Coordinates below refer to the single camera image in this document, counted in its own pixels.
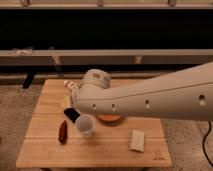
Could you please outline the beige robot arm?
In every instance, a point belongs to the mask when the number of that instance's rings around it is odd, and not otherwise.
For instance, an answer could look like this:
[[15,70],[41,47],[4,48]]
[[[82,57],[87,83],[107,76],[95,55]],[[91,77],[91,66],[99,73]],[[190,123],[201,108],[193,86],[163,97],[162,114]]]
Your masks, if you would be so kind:
[[114,88],[98,69],[64,84],[71,106],[88,114],[213,121],[213,62]]

